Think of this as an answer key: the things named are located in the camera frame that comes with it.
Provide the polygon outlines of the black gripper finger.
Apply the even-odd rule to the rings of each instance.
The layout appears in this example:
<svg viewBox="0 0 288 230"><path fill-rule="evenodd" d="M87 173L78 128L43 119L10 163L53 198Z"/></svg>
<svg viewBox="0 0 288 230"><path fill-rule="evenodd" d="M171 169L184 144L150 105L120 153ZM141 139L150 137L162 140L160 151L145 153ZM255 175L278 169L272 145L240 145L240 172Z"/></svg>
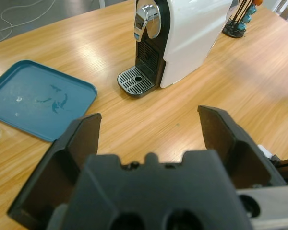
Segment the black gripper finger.
<svg viewBox="0 0 288 230"><path fill-rule="evenodd" d="M206 148L218 153L237 189L286 185L275 166L227 111L204 105L197 111Z"/></svg>
<svg viewBox="0 0 288 230"><path fill-rule="evenodd" d="M98 150L101 114L73 120L48 148L7 215L25 228L45 228L61 204L69 202L77 178L89 155Z"/></svg>

